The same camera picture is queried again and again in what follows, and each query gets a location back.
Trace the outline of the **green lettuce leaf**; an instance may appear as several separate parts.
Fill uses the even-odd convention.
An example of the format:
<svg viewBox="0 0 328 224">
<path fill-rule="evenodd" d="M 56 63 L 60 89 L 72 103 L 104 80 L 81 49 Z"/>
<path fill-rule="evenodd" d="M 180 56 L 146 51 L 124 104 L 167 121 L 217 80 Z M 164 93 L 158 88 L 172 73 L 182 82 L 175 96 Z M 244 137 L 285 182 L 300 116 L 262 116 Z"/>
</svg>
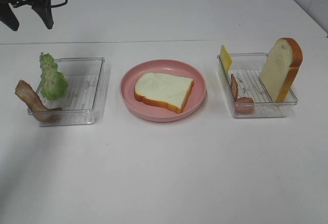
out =
<svg viewBox="0 0 328 224">
<path fill-rule="evenodd" d="M 48 100 L 64 97 L 68 82 L 63 73 L 58 72 L 58 64 L 49 53 L 40 53 L 39 64 L 41 68 L 41 94 Z"/>
</svg>

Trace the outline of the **brown bacon strip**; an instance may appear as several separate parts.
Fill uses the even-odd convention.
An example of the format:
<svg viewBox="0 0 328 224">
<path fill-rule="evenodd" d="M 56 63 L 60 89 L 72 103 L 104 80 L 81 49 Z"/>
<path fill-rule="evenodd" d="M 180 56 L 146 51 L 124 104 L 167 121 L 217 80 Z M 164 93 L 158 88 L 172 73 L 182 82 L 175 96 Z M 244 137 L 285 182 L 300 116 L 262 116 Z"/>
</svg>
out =
<svg viewBox="0 0 328 224">
<path fill-rule="evenodd" d="M 62 108 L 48 109 L 43 105 L 40 97 L 32 87 L 24 80 L 19 80 L 15 88 L 15 94 L 33 112 L 33 116 L 40 122 L 54 123 L 60 120 L 58 114 L 42 114 L 42 112 L 61 111 Z"/>
</svg>

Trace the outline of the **bread slice from tray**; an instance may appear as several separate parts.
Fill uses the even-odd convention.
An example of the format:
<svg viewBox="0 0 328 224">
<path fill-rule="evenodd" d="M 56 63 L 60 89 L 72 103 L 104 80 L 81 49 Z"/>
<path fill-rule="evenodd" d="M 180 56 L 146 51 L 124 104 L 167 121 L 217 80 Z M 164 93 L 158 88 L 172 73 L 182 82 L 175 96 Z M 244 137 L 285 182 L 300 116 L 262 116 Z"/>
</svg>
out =
<svg viewBox="0 0 328 224">
<path fill-rule="evenodd" d="M 134 97 L 146 105 L 183 112 L 194 81 L 192 78 L 148 72 L 135 84 Z"/>
</svg>

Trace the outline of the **yellow cheese slice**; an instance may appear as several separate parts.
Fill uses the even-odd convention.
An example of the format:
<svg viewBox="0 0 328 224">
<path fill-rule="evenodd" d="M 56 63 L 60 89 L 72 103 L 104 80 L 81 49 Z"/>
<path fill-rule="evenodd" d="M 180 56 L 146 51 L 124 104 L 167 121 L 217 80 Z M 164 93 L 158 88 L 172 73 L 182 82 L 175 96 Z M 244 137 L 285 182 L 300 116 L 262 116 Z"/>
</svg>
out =
<svg viewBox="0 0 328 224">
<path fill-rule="evenodd" d="M 232 58 L 231 58 L 230 54 L 228 53 L 225 45 L 221 45 L 219 56 L 220 56 L 221 63 L 222 63 L 223 69 L 225 71 L 225 74 L 229 75 L 230 66 L 232 65 L 233 61 L 232 61 Z"/>
</svg>

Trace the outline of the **pink bacon strip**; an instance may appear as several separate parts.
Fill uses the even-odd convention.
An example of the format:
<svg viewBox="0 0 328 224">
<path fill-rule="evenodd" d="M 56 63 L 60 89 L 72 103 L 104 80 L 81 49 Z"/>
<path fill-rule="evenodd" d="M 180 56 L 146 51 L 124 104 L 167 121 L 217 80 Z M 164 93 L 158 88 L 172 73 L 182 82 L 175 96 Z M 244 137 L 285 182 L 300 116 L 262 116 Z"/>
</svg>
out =
<svg viewBox="0 0 328 224">
<path fill-rule="evenodd" d="M 252 114 L 254 112 L 254 101 L 251 97 L 238 97 L 239 89 L 236 78 L 233 74 L 231 77 L 231 91 L 235 102 L 235 111 L 239 114 Z"/>
</svg>

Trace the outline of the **clear left plastic tray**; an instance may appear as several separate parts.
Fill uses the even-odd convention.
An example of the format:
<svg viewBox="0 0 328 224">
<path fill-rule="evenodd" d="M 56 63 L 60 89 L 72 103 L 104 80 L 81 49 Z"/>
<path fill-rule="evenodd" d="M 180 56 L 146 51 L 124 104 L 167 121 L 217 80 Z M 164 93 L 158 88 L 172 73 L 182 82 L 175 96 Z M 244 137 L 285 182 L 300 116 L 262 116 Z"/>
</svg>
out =
<svg viewBox="0 0 328 224">
<path fill-rule="evenodd" d="M 39 126 L 64 126 L 93 124 L 102 119 L 107 97 L 110 66 L 103 57 L 57 58 L 58 72 L 68 82 L 65 96 L 47 100 L 38 86 L 36 93 L 49 112 L 27 110 L 39 121 Z"/>
</svg>

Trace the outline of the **clear plastic tray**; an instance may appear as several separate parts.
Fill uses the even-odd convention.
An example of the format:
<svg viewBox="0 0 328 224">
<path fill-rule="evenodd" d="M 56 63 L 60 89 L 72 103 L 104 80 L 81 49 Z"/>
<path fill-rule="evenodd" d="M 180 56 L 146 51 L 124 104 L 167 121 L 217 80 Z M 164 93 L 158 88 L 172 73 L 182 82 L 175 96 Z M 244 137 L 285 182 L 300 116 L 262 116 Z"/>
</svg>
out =
<svg viewBox="0 0 328 224">
<path fill-rule="evenodd" d="M 231 53 L 230 56 L 233 63 L 230 66 L 229 75 L 226 75 L 219 55 L 217 59 L 219 77 L 234 118 L 286 117 L 292 113 L 293 107 L 298 103 L 293 90 L 289 90 L 284 102 L 274 103 L 259 78 L 268 56 L 267 53 Z M 230 88 L 231 74 L 235 76 L 238 83 L 238 97 L 253 99 L 254 112 L 252 114 L 239 114 L 235 111 L 235 102 Z"/>
<path fill-rule="evenodd" d="M 107 97 L 110 66 L 103 57 L 57 58 L 58 72 L 68 82 L 65 96 L 47 100 L 38 86 L 36 93 L 49 112 L 27 110 L 39 121 L 39 126 L 64 126 L 93 124 L 102 119 Z"/>
</svg>

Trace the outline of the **pink round plate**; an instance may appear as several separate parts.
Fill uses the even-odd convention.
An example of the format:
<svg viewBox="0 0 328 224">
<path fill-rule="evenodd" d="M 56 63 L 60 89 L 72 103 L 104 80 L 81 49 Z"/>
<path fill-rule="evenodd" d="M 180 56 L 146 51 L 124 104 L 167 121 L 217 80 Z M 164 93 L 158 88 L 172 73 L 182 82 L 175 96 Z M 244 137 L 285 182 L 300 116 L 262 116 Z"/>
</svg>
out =
<svg viewBox="0 0 328 224">
<path fill-rule="evenodd" d="M 120 93 L 127 108 L 150 121 L 169 122 L 196 111 L 206 96 L 202 74 L 183 62 L 151 60 L 130 69 Z"/>
</svg>

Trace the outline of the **clear right plastic tray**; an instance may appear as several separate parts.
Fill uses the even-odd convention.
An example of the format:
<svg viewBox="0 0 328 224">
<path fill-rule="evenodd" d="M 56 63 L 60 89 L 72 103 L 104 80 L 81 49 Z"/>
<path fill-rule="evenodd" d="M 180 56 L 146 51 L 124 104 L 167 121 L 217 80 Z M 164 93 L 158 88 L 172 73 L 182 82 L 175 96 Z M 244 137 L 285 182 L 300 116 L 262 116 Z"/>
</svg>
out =
<svg viewBox="0 0 328 224">
<path fill-rule="evenodd" d="M 298 103 L 293 90 L 289 90 L 284 102 L 274 103 L 259 78 L 268 56 L 267 53 L 231 53 L 230 56 L 233 63 L 230 66 L 229 75 L 226 75 L 219 55 L 217 59 L 219 77 L 234 118 L 286 117 L 292 113 L 293 107 Z M 230 88 L 231 74 L 235 76 L 238 83 L 238 97 L 253 99 L 254 112 L 252 114 L 239 114 L 235 111 L 235 102 Z"/>
</svg>

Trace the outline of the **bread slice in right tray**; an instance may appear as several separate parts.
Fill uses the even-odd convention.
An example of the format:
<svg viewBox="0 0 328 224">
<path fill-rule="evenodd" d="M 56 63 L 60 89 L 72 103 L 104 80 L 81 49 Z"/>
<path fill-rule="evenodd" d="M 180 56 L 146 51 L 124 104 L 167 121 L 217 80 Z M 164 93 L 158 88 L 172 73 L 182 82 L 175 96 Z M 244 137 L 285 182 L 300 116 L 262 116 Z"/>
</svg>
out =
<svg viewBox="0 0 328 224">
<path fill-rule="evenodd" d="M 259 76 L 273 102 L 285 100 L 302 61 L 302 50 L 293 38 L 283 37 L 274 44 Z"/>
</svg>

